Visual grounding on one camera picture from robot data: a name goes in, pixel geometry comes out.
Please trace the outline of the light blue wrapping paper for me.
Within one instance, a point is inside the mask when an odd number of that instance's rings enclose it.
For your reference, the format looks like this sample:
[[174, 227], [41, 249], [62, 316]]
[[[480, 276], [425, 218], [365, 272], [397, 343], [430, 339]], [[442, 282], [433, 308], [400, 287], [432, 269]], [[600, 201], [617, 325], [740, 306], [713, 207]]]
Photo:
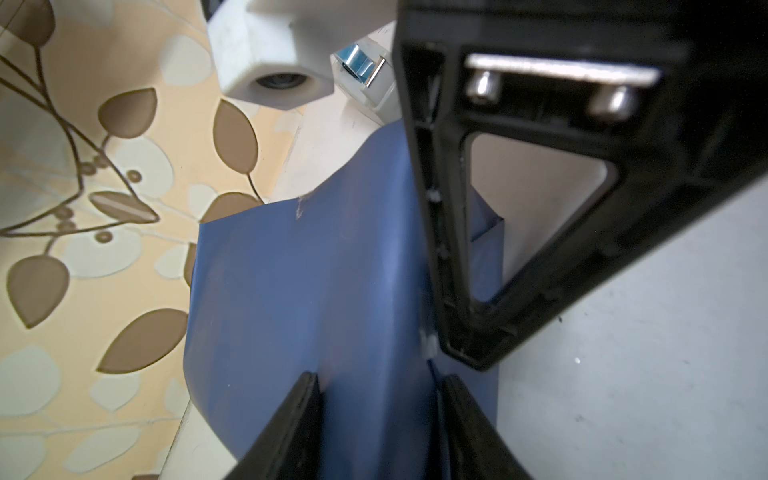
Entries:
[[321, 478], [421, 479], [437, 376], [459, 376], [489, 419], [498, 405], [496, 369], [425, 357], [433, 319], [406, 131], [395, 122], [306, 196], [202, 225], [184, 354], [192, 402], [242, 458], [299, 376], [314, 373]]

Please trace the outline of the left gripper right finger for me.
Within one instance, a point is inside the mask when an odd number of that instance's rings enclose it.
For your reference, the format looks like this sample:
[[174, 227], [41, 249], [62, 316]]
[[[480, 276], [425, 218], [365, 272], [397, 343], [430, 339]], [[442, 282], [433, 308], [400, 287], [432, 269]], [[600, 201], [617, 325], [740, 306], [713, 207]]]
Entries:
[[450, 479], [532, 479], [457, 375], [442, 379], [440, 400]]

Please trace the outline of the grey tape dispenser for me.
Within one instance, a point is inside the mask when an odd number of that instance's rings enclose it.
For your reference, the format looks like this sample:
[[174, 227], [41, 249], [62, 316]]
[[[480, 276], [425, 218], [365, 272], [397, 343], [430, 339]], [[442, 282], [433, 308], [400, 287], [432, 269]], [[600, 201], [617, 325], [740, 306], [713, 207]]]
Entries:
[[391, 52], [395, 28], [396, 22], [390, 22], [331, 57], [336, 86], [380, 126], [402, 119]]

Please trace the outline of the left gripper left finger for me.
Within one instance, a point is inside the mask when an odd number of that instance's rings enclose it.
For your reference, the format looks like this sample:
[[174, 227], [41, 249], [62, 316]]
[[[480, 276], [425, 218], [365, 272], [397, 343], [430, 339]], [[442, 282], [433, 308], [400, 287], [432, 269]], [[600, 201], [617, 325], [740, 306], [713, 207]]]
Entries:
[[317, 478], [322, 423], [318, 375], [305, 371], [226, 479]]

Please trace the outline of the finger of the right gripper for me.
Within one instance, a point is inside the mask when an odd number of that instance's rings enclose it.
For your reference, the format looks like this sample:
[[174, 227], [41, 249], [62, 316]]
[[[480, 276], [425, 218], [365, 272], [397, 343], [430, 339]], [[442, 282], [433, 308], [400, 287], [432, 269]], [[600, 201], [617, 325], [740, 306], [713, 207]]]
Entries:
[[445, 353], [486, 370], [767, 172], [763, 1], [402, 1]]

